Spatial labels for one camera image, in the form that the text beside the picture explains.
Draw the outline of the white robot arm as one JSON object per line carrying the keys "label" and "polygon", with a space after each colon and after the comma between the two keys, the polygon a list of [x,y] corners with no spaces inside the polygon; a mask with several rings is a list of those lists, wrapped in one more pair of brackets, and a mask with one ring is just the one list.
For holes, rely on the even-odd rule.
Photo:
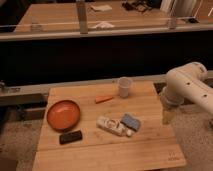
{"label": "white robot arm", "polygon": [[163,124],[169,124],[174,110],[187,99],[213,114],[213,88],[206,85],[207,69],[202,63],[191,62],[169,70],[166,86],[160,92],[163,105]]}

